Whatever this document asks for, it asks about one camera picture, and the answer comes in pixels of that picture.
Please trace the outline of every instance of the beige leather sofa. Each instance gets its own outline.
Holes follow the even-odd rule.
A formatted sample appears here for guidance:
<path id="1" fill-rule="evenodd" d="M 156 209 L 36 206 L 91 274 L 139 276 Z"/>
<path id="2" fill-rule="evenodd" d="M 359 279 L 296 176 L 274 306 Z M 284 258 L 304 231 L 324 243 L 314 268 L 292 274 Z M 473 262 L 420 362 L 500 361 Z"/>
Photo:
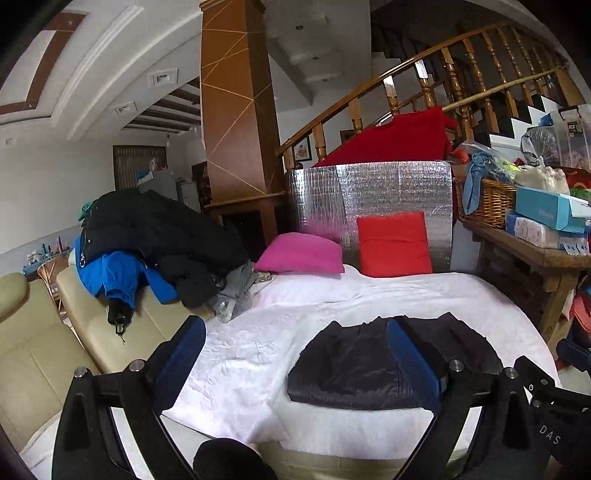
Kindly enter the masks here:
<path id="1" fill-rule="evenodd" d="M 107 303 L 84 287 L 75 266 L 57 276 L 60 297 L 76 334 L 103 373 L 119 372 L 137 358 L 147 359 L 156 347 L 170 340 L 189 315 L 207 321 L 208 307 L 189 310 L 179 301 L 162 305 L 150 287 L 138 292 L 137 308 L 123 340 L 107 322 Z"/>
<path id="2" fill-rule="evenodd" d="M 98 373 L 41 280 L 0 278 L 0 424 L 17 450 L 62 408 L 76 367 Z"/>

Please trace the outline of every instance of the green cloth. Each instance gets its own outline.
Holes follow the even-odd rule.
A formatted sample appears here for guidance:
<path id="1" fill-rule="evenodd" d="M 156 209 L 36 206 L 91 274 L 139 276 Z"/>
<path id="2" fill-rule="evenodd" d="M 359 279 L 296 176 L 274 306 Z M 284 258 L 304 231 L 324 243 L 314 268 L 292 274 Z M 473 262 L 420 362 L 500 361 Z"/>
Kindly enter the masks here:
<path id="1" fill-rule="evenodd" d="M 78 215 L 78 221 L 81 222 L 82 220 L 84 220 L 86 218 L 86 215 L 88 215 L 88 212 L 90 212 L 90 208 L 92 207 L 92 204 L 95 201 L 93 200 L 92 202 L 86 202 L 84 204 L 84 206 L 82 207 L 82 210 L 80 210 L 80 215 Z"/>

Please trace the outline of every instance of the wooden baluster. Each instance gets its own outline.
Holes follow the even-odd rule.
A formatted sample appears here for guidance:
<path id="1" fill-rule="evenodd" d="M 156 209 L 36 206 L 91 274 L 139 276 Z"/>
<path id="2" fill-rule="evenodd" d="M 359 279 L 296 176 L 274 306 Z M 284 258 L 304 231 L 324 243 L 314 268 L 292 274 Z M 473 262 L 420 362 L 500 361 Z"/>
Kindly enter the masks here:
<path id="1" fill-rule="evenodd" d="M 429 75 L 427 74 L 425 64 L 422 60 L 419 60 L 414 64 L 414 68 L 417 72 L 418 82 L 421 84 L 421 90 L 423 91 L 423 97 L 425 98 L 425 105 L 427 108 L 436 106 L 435 97 L 429 86 Z"/>
<path id="2" fill-rule="evenodd" d="M 384 79 L 384 88 L 386 90 L 386 97 L 388 98 L 388 106 L 392 116 L 398 115 L 398 96 L 396 95 L 396 87 L 394 86 L 394 78 L 392 75 Z"/>
<path id="3" fill-rule="evenodd" d="M 517 44 L 519 45 L 519 48 L 521 49 L 521 53 L 524 56 L 524 59 L 525 59 L 525 62 L 527 63 L 527 66 L 530 68 L 531 74 L 532 75 L 535 75 L 536 74 L 536 71 L 535 71 L 535 68 L 534 68 L 534 64 L 531 62 L 530 54 L 525 49 L 525 45 L 523 45 L 523 41 L 521 40 L 521 36 L 519 35 L 519 33 L 517 32 L 517 30 L 515 29 L 515 27 L 510 26 L 509 28 L 513 32 L 513 36 L 515 37 L 515 40 L 517 41 Z M 542 81 L 540 79 L 537 79 L 535 81 L 535 91 L 538 92 L 540 95 L 543 95 L 544 94 L 544 91 L 542 89 Z"/>
<path id="4" fill-rule="evenodd" d="M 326 158 L 326 141 L 324 140 L 324 128 L 322 123 L 319 123 L 312 128 L 312 136 L 314 137 L 314 146 L 316 147 L 316 154 L 318 161 Z"/>
<path id="5" fill-rule="evenodd" d="M 519 68 L 519 64 L 517 63 L 515 55 L 513 55 L 513 52 L 511 51 L 511 47 L 509 46 L 509 40 L 507 39 L 505 32 L 503 30 L 501 30 L 500 27 L 496 29 L 496 32 L 499 34 L 499 37 L 501 38 L 503 46 L 505 47 L 505 50 L 507 51 L 507 55 L 509 55 L 509 59 L 510 59 L 511 63 L 513 64 L 513 69 L 515 70 L 515 74 L 517 75 L 517 78 L 520 78 L 520 79 L 523 78 L 523 74 L 521 73 L 521 69 Z M 523 93 L 523 98 L 526 101 L 526 103 L 530 106 L 534 106 L 534 101 L 531 98 L 530 89 L 527 88 L 527 85 L 525 83 L 521 84 L 521 92 Z"/>
<path id="6" fill-rule="evenodd" d="M 351 122 L 353 122 L 355 135 L 361 133 L 361 130 L 363 130 L 363 120 L 361 120 L 361 105 L 359 104 L 359 98 L 354 98 L 349 102 L 349 116 L 351 117 Z"/>
<path id="7" fill-rule="evenodd" d="M 540 65 L 540 72 L 545 72 L 546 70 L 551 70 L 552 67 L 550 66 L 549 63 L 548 63 L 548 67 L 546 68 L 546 66 L 544 65 L 544 62 L 542 62 L 542 57 L 540 55 L 540 49 L 536 48 L 535 41 L 533 39 L 531 39 L 531 47 L 534 51 L 534 57 L 535 57 L 536 61 L 538 62 L 538 65 Z M 556 101 L 558 99 L 558 97 L 557 97 L 557 92 L 556 92 L 556 86 L 554 85 L 554 83 L 552 81 L 552 77 L 550 75 L 547 75 L 545 77 L 545 80 L 546 80 L 546 90 L 548 91 L 548 98 Z"/>
<path id="8" fill-rule="evenodd" d="M 478 88 L 482 93 L 486 92 L 486 85 L 484 83 L 484 77 L 482 76 L 482 72 L 480 71 L 480 67 L 476 61 L 476 56 L 474 52 L 474 46 L 472 45 L 472 41 L 469 38 L 464 39 L 464 46 L 466 47 L 466 51 L 468 52 L 468 59 L 470 60 L 470 64 L 472 65 L 472 70 L 474 71 L 474 75 L 476 76 L 476 81 L 478 83 Z M 489 130 L 493 131 L 494 133 L 499 133 L 499 124 L 496 121 L 496 114 L 495 110 L 492 107 L 491 99 L 486 97 L 484 99 L 485 103 L 485 114 L 486 114 L 486 123 L 488 124 Z"/>
<path id="9" fill-rule="evenodd" d="M 445 63 L 445 69 L 447 70 L 447 75 L 449 77 L 449 82 L 453 89 L 453 94 L 456 99 L 456 102 L 464 99 L 464 95 L 462 93 L 462 87 L 460 86 L 460 82 L 457 79 L 456 69 L 454 68 L 452 54 L 449 53 L 449 49 L 447 47 L 441 49 L 441 53 L 443 54 L 443 61 Z M 472 127 L 470 126 L 470 112 L 468 111 L 467 106 L 463 106 L 460 108 L 460 123 L 462 125 L 463 136 L 467 140 L 474 140 L 474 132 L 472 131 Z"/>
<path id="10" fill-rule="evenodd" d="M 294 169 L 295 164 L 293 147 L 290 147 L 283 152 L 283 164 L 285 165 L 286 170 Z"/>
<path id="11" fill-rule="evenodd" d="M 499 61 L 498 57 L 496 56 L 495 48 L 492 45 L 491 37 L 489 36 L 488 32 L 483 32 L 482 37 L 484 38 L 484 43 L 486 44 L 486 48 L 491 54 L 492 61 L 495 63 L 496 71 L 499 73 L 499 77 L 503 83 L 507 83 L 507 77 L 505 76 L 505 72 L 503 72 L 503 67 L 501 62 Z M 509 89 L 505 90 L 505 100 L 507 102 L 507 110 L 509 110 L 509 114 L 514 117 L 518 117 L 519 113 L 517 112 L 517 104 L 515 103 L 515 99 L 511 94 Z"/>

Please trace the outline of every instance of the black cloth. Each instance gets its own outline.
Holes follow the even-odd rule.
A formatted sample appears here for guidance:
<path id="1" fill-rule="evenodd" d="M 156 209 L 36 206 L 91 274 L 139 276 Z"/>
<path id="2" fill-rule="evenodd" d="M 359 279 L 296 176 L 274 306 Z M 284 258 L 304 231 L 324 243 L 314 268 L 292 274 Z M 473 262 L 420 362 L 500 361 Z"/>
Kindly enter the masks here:
<path id="1" fill-rule="evenodd" d="M 275 472 L 251 448 L 232 439 L 202 443 L 193 459 L 200 480 L 277 480 Z"/>
<path id="2" fill-rule="evenodd" d="M 158 270 L 189 308 L 217 293 L 216 282 L 246 263 L 238 233 L 149 190 L 110 192 L 94 202 L 82 224 L 81 262 L 126 251 Z"/>
<path id="3" fill-rule="evenodd" d="M 451 313 L 438 319 L 404 319 L 442 361 L 458 359 L 474 372 L 500 373 L 501 360 L 486 338 Z M 347 410 L 419 406 L 404 372 L 388 350 L 391 318 L 342 327 L 331 322 L 302 350 L 287 376 L 292 401 Z"/>

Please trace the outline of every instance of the framed picture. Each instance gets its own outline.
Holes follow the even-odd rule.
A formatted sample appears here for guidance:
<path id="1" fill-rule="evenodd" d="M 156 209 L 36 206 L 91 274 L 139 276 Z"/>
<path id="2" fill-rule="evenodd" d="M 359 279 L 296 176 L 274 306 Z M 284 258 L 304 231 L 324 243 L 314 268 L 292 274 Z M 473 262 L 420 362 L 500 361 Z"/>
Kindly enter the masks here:
<path id="1" fill-rule="evenodd" d="M 300 143 L 294 145 L 294 161 L 312 160 L 310 152 L 310 138 L 306 137 Z"/>
<path id="2" fill-rule="evenodd" d="M 344 144 L 347 140 L 350 140 L 355 136 L 355 130 L 341 130 L 340 131 L 340 144 Z"/>

